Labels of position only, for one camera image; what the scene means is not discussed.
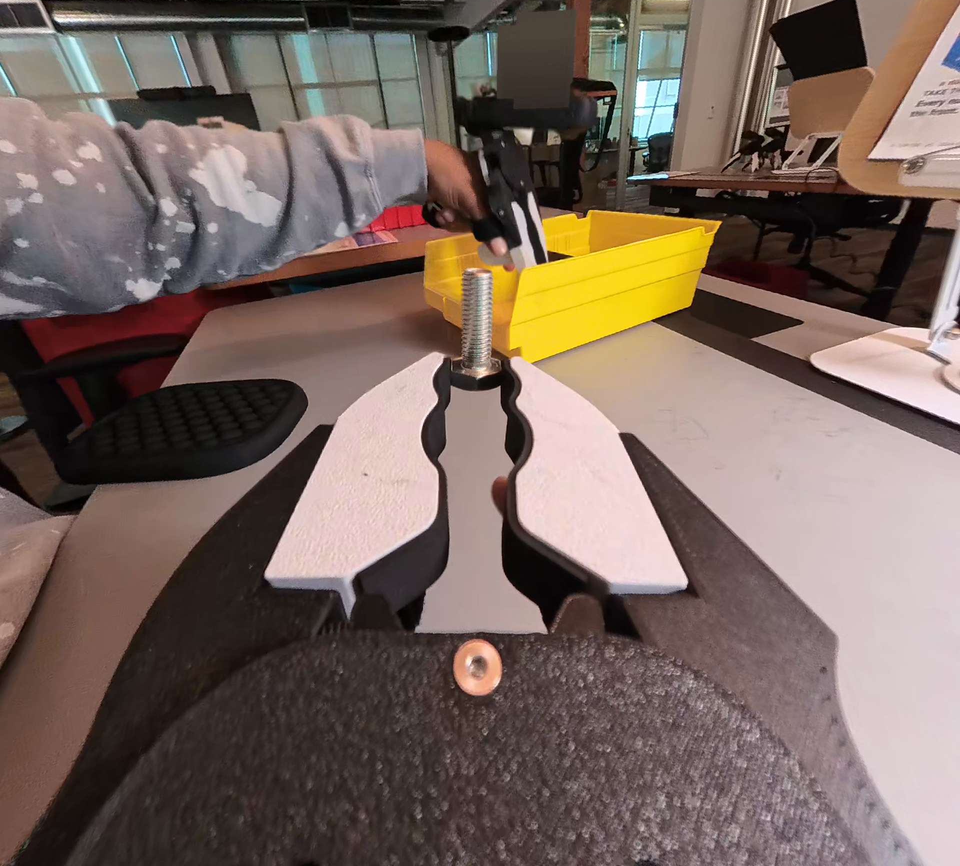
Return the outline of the yellow plastic bin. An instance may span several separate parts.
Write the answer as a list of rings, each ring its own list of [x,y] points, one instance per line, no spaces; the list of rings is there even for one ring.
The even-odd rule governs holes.
[[[494,352],[534,363],[689,308],[720,226],[608,210],[544,219],[559,259],[491,267]]]

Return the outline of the black wall monitor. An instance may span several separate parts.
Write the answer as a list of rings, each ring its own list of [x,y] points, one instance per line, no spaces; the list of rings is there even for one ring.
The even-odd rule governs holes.
[[[114,121],[135,129],[160,120],[179,127],[232,123],[261,130],[249,93],[218,94],[212,85],[139,89],[134,97],[112,98],[106,104]]]

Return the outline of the steel hex bolt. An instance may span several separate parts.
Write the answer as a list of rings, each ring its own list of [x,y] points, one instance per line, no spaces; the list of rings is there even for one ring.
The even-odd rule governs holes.
[[[451,362],[452,385],[471,392],[499,386],[501,362],[494,355],[494,277],[489,269],[462,273],[461,355]]]

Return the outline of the small wooden clipboard stand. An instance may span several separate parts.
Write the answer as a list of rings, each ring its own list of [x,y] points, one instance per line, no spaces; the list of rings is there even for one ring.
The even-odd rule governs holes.
[[[797,140],[782,169],[808,173],[836,168],[841,142],[875,77],[869,66],[803,80],[788,90],[789,134]]]

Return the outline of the printed instruction sheet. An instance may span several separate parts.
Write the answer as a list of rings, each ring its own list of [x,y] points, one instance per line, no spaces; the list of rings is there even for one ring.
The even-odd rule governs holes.
[[[959,10],[955,9],[869,154],[905,161],[959,144]]]

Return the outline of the person's left forearm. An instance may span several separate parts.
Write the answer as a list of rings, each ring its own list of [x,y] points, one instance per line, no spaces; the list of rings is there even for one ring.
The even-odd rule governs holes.
[[[418,129],[133,128],[3,98],[1,318],[115,312],[266,273],[426,194]]]

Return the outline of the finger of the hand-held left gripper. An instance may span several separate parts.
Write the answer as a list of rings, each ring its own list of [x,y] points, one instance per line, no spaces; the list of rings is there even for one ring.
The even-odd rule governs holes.
[[[510,218],[516,244],[510,247],[510,260],[517,272],[549,261],[543,220],[533,193],[510,202]]]

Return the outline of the instruction sheet on stand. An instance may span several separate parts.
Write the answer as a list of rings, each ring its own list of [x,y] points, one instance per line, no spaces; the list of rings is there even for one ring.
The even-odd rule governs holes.
[[[959,200],[957,147],[906,160],[871,161],[895,111],[959,0],[918,0],[844,133],[839,170],[875,195]],[[896,327],[810,355],[814,369],[885,399],[959,424],[959,235],[954,226],[928,328]]]

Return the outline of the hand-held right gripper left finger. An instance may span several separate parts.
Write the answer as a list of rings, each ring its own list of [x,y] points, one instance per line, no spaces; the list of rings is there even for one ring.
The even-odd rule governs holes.
[[[265,568],[281,590],[362,596],[397,613],[449,560],[446,447],[450,358],[429,353],[362,394],[335,421]]]

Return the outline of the spare black gripper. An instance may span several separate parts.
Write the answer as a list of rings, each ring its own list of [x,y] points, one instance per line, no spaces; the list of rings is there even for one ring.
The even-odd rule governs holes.
[[[786,161],[788,130],[788,127],[767,127],[762,132],[744,131],[736,152],[721,172],[746,174],[781,169]]]

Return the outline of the black light panel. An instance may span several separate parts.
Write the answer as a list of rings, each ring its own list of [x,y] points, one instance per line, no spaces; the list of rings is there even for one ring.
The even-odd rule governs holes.
[[[857,0],[830,0],[776,20],[769,35],[794,82],[866,68]]]

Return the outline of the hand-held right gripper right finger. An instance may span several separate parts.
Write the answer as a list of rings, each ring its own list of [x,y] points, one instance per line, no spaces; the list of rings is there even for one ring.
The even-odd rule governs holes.
[[[521,358],[502,373],[507,476],[502,566],[553,620],[570,596],[673,596],[690,584],[631,458],[594,404]]]

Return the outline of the red floor bin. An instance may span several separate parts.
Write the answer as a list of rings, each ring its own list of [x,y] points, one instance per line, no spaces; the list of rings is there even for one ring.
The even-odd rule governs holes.
[[[748,260],[742,257],[728,257],[707,265],[702,272],[716,279],[792,299],[806,300],[809,296],[809,274],[791,266]]]

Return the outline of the person's left hand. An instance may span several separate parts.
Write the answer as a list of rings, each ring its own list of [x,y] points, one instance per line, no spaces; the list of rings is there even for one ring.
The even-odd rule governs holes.
[[[424,142],[427,202],[424,219],[434,228],[472,233],[490,213],[486,182],[476,152],[436,139]]]

